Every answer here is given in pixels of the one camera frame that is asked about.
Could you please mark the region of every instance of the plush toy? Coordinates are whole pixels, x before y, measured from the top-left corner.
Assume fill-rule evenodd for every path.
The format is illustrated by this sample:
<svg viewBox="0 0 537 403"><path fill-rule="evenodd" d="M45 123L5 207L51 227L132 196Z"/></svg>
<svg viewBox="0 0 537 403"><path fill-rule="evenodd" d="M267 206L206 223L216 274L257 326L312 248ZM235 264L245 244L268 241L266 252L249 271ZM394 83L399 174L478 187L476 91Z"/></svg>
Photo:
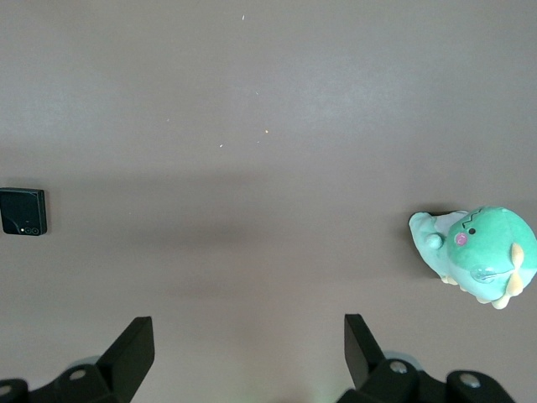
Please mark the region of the plush toy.
<svg viewBox="0 0 537 403"><path fill-rule="evenodd" d="M537 273L537 239L507 208L441 216L417 212L409 225L421 257L442 281L459 285L482 304L503 309Z"/></svg>

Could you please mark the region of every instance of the yellow horn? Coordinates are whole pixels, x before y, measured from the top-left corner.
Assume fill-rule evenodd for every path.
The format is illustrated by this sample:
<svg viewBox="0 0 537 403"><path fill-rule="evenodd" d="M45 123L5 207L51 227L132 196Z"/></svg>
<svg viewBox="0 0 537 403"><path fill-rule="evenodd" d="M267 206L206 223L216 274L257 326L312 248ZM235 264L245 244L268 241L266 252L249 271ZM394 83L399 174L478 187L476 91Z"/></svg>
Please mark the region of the yellow horn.
<svg viewBox="0 0 537 403"><path fill-rule="evenodd" d="M509 278L507 290L505 292L510 296L518 296L524 289L524 284L522 283L522 278L520 278L519 274L520 266L522 266L522 263L524 262L524 251L517 243L513 243L513 247L511 248L511 261L513 262L514 272Z"/></svg>

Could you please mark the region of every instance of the gray surface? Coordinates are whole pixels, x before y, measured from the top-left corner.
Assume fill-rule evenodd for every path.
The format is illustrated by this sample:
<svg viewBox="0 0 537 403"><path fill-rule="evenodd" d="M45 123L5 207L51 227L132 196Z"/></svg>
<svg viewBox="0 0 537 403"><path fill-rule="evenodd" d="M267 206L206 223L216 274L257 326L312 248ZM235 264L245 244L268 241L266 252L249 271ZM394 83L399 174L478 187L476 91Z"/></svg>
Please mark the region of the gray surface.
<svg viewBox="0 0 537 403"><path fill-rule="evenodd" d="M31 387L152 315L135 401L330 403L343 314L433 376L534 401L537 290L433 276L411 212L537 228L537 2L3 1L0 378Z"/></svg>

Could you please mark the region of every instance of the pink cheek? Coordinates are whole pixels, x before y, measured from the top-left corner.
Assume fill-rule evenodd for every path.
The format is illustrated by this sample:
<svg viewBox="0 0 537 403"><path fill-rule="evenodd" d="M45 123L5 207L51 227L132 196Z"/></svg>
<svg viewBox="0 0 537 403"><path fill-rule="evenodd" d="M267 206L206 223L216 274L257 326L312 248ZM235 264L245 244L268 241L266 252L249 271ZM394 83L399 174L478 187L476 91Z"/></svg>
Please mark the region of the pink cheek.
<svg viewBox="0 0 537 403"><path fill-rule="evenodd" d="M455 236L455 243L459 246L464 246L468 242L468 236L465 233L458 233Z"/></svg>

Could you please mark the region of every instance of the stuffed animal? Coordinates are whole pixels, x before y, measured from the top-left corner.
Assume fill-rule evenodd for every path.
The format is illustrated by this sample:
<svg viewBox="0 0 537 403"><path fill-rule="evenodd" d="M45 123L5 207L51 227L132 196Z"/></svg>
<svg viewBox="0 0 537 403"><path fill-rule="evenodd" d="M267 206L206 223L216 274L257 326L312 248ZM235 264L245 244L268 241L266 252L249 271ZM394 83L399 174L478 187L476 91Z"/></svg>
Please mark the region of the stuffed animal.
<svg viewBox="0 0 537 403"><path fill-rule="evenodd" d="M537 273L537 239L507 208L441 216L417 212L409 225L421 257L442 281L459 285L482 304L503 309Z"/></svg>

